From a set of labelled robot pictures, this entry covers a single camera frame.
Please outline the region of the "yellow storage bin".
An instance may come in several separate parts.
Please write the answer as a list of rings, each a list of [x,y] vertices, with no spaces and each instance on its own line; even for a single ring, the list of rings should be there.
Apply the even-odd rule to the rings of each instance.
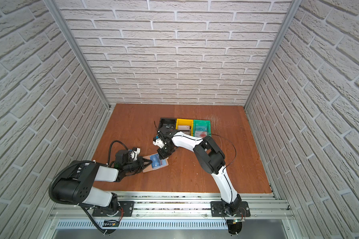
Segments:
[[[176,129],[183,133],[193,136],[193,120],[192,119],[177,119]]]

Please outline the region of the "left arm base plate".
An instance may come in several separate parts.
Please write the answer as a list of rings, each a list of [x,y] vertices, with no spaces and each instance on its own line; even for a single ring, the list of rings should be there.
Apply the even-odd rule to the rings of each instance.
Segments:
[[[134,210],[134,201],[118,201],[115,206],[111,203],[108,207],[95,207],[92,216],[94,217],[131,217]]]

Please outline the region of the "cards in green bin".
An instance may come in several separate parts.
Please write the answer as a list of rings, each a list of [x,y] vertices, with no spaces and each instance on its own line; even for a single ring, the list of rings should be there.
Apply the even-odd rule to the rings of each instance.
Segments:
[[[201,125],[194,128],[195,137],[206,137],[208,136],[207,126]]]

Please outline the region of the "cards in yellow bin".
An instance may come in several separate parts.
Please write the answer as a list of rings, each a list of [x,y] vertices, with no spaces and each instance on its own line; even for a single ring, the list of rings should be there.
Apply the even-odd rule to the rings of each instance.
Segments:
[[[190,125],[178,125],[178,130],[185,134],[191,135]]]

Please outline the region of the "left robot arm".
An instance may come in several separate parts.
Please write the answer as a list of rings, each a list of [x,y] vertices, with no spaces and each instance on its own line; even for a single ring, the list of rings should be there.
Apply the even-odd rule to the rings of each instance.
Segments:
[[[74,161],[55,176],[48,194],[56,203],[94,208],[113,216],[123,212],[117,194],[94,187],[94,182],[120,182],[124,177],[141,173],[152,163],[149,158],[139,156],[138,148],[120,150],[115,160],[106,164]]]

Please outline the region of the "black storage bin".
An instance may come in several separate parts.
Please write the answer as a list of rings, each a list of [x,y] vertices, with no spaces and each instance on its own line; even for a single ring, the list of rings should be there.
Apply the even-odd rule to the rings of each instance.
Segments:
[[[160,118],[158,130],[164,132],[176,129],[176,118]]]

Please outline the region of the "aluminium mounting rail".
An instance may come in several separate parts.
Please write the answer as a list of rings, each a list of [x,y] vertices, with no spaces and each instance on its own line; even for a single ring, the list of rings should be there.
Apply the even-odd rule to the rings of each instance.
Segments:
[[[211,202],[218,193],[116,191],[120,201],[133,201],[130,219],[212,219]],[[246,219],[294,219],[286,200],[271,194],[241,194],[248,203]]]

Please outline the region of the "blue VIP card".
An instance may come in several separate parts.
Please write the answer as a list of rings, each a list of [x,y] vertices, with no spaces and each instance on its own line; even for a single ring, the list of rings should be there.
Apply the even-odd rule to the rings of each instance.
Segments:
[[[151,166],[153,169],[159,168],[163,165],[158,154],[150,155],[150,160],[152,161]]]

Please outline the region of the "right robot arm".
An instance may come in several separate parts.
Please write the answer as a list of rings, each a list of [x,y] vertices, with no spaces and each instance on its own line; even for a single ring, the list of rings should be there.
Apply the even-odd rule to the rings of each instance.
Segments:
[[[194,137],[176,129],[159,129],[153,144],[159,147],[157,152],[160,159],[169,157],[178,147],[192,151],[202,169],[212,176],[220,191],[222,213],[235,216],[241,197],[229,179],[225,155],[211,136]]]

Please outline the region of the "green storage bin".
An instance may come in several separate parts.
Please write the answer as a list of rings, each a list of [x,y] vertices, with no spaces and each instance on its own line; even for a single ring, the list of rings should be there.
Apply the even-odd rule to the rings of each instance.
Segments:
[[[206,137],[211,135],[211,123],[209,120],[194,120],[193,121],[193,136]]]

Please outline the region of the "tan leather card holder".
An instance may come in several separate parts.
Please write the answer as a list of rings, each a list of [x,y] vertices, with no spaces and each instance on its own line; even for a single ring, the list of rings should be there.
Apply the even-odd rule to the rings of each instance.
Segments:
[[[166,167],[166,166],[169,165],[168,158],[160,159],[160,156],[159,156],[158,153],[148,155],[148,156],[144,156],[143,159],[150,160],[152,162],[149,166],[147,166],[143,170],[144,173],[154,171],[154,170],[158,170],[158,169],[161,169],[161,168]]]

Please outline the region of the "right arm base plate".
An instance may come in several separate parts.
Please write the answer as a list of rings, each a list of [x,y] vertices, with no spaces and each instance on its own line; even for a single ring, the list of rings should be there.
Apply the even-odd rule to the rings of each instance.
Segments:
[[[222,201],[212,201],[210,203],[212,217],[250,217],[250,209],[246,201],[241,201],[238,206],[231,206]]]

